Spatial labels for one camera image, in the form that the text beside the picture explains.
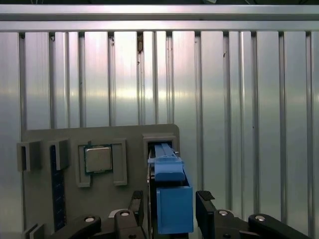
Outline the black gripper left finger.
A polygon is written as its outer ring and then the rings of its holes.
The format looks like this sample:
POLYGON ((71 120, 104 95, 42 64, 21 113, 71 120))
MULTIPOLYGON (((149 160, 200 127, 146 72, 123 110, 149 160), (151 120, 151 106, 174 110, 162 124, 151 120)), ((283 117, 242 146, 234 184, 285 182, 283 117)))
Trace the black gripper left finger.
POLYGON ((80 216, 50 235, 51 239, 145 239, 144 195, 134 191, 128 209, 104 221, 97 215, 80 216))

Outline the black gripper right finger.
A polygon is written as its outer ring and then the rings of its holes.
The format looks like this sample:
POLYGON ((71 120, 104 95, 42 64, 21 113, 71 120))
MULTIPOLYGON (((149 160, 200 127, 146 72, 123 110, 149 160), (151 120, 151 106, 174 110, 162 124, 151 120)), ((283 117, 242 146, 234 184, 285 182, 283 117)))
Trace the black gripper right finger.
POLYGON ((196 192, 196 220, 204 239, 308 239, 309 237, 266 214, 248 221, 216 209, 209 191, 196 192))

